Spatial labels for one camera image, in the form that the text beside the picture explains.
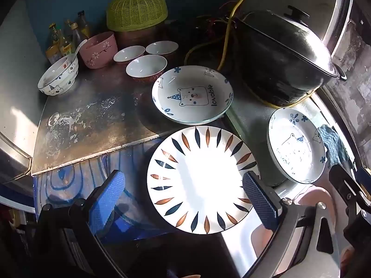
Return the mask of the lovable bear deep plate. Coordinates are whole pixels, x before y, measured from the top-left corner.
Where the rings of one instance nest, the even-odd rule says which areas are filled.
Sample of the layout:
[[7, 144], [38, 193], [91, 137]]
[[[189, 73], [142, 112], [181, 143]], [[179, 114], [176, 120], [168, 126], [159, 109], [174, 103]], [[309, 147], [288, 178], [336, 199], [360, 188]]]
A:
[[168, 70], [155, 81], [152, 101], [173, 122], [198, 126], [219, 119], [230, 108], [233, 88], [222, 74], [204, 66]]

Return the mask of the leaf pattern white plate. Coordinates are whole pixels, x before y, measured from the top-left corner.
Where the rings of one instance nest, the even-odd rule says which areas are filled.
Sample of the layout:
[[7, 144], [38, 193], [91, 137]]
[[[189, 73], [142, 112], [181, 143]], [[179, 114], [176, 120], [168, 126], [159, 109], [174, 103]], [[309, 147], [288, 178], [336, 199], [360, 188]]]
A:
[[184, 232], [216, 234], [252, 209], [243, 176], [260, 176], [248, 146], [220, 127], [195, 126], [160, 143], [147, 169], [147, 188], [158, 214]]

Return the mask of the yellow lid spice jar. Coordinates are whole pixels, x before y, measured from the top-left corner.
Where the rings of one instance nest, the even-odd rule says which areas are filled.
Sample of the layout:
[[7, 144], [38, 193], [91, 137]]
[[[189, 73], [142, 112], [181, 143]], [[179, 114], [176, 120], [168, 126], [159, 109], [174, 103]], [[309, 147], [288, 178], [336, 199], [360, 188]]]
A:
[[60, 53], [60, 50], [56, 44], [48, 47], [48, 49], [45, 52], [45, 55], [51, 65], [53, 65], [55, 62], [62, 58], [62, 54]]

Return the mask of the blue white striped cloth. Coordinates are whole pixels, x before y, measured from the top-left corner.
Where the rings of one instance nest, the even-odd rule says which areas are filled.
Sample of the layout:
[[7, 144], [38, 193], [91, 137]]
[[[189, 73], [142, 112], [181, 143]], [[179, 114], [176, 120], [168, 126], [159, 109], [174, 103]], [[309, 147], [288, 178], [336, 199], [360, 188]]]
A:
[[338, 164], [342, 165], [342, 167], [347, 165], [350, 158], [338, 133], [327, 125], [318, 127], [318, 132], [327, 149], [326, 157], [328, 159], [328, 167]]

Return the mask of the red white small bowl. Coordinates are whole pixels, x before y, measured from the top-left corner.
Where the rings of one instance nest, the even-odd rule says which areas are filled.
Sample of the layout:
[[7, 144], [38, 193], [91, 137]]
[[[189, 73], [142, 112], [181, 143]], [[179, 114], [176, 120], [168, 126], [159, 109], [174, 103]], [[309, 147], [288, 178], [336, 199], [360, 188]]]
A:
[[166, 59], [171, 59], [175, 56], [179, 45], [174, 41], [157, 41], [149, 44], [146, 47], [146, 52], [150, 55], [160, 55]]
[[145, 48], [140, 45], [126, 47], [120, 51], [118, 51], [113, 60], [119, 65], [127, 65], [132, 60], [143, 56], [145, 53]]
[[138, 82], [154, 82], [164, 73], [167, 63], [163, 56], [144, 55], [127, 65], [126, 74]]

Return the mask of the black electric cooker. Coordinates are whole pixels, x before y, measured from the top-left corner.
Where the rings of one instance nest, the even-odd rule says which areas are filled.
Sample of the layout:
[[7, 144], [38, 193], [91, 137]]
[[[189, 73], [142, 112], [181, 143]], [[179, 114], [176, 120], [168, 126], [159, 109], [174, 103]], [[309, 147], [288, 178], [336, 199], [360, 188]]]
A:
[[293, 6], [280, 16], [270, 10], [249, 12], [233, 21], [232, 60], [238, 77], [258, 98], [287, 107], [333, 79], [346, 81], [323, 41]]

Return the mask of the clear vinegar bottle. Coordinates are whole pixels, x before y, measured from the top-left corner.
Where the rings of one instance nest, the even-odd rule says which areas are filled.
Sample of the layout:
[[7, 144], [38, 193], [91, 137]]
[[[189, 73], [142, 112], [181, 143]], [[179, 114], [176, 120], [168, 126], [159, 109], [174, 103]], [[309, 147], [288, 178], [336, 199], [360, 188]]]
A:
[[86, 36], [81, 32], [81, 30], [79, 29], [77, 23], [72, 23], [72, 24], [71, 24], [71, 30], [72, 30], [72, 41], [73, 41], [73, 43], [74, 43], [74, 47], [75, 47], [75, 49], [76, 49], [77, 46], [79, 45], [79, 43], [80, 43], [82, 40], [85, 40], [85, 39], [87, 39], [87, 38], [86, 38]]

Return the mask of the white ceramic spoon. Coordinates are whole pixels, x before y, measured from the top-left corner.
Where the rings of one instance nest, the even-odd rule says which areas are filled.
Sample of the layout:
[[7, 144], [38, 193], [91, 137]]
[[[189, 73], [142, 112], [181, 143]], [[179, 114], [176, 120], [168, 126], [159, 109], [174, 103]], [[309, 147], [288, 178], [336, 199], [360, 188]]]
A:
[[87, 40], [82, 40], [79, 45], [77, 46], [77, 48], [75, 49], [75, 52], [70, 54], [69, 57], [68, 57], [68, 60], [73, 63], [74, 60], [77, 58], [77, 55], [80, 51], [80, 49], [87, 43]]

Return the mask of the bear flower deep plate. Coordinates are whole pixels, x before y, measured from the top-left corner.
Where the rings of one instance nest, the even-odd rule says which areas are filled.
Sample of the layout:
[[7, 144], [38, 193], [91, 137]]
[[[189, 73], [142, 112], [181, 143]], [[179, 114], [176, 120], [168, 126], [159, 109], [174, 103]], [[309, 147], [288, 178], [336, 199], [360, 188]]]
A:
[[318, 128], [301, 112], [275, 110], [268, 123], [267, 143], [276, 167], [289, 180], [312, 184], [322, 175], [326, 148]]

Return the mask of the green plastic food cover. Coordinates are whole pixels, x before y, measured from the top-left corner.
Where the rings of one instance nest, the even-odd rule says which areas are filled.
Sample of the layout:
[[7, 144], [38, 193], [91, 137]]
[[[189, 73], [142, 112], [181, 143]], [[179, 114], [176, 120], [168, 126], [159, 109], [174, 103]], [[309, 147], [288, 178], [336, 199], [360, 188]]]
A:
[[133, 32], [165, 21], [165, 0], [112, 0], [106, 10], [106, 24], [114, 32]]

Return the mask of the dark sauce bottle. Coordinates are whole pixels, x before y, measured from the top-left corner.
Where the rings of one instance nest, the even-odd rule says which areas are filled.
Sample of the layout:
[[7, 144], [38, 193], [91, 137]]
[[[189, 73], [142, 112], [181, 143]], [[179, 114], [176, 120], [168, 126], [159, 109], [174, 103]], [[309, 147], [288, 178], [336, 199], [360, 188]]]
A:
[[82, 10], [82, 11], [78, 12], [77, 17], [78, 17], [79, 29], [86, 36], [86, 38], [91, 38], [91, 30], [90, 30], [90, 26], [87, 22], [87, 19], [85, 17], [85, 11]]

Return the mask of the pink floral bowl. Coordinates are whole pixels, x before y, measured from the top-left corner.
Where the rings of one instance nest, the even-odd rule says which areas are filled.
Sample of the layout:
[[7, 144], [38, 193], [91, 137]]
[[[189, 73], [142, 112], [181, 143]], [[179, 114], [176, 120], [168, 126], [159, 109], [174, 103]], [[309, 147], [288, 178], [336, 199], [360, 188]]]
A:
[[79, 54], [87, 68], [98, 69], [110, 64], [117, 52], [114, 33], [104, 32], [89, 38]]

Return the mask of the copper metal pot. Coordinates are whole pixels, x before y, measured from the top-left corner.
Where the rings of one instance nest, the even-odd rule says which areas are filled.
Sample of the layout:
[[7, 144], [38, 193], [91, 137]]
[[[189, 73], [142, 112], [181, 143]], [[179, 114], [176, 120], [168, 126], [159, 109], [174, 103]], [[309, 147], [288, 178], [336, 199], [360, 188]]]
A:
[[154, 42], [156, 33], [157, 27], [152, 26], [131, 32], [115, 32], [115, 39], [120, 49], [135, 45], [146, 47], [148, 44]]

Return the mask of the bear pattern white bowl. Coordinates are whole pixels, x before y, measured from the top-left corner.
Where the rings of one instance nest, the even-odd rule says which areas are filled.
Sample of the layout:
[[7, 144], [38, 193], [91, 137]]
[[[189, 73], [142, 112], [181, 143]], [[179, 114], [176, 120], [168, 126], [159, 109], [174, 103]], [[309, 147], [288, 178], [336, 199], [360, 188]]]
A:
[[49, 96], [63, 94], [73, 86], [78, 71], [78, 58], [74, 54], [64, 56], [42, 75], [38, 90]]

